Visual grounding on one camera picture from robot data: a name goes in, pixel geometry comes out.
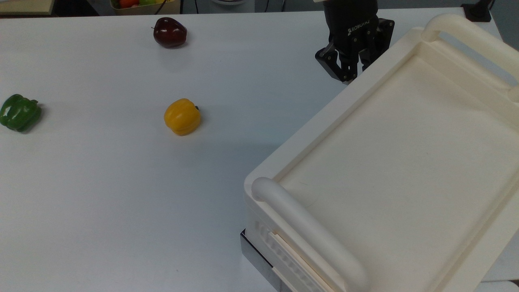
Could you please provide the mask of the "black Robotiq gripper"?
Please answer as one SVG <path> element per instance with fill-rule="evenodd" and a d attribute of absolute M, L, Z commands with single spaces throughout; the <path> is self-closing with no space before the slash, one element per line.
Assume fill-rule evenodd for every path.
<path fill-rule="evenodd" d="M 395 22 L 378 18 L 376 0 L 325 0 L 328 45 L 315 59 L 330 77 L 351 83 L 358 76 L 358 59 L 367 69 L 390 46 Z"/>

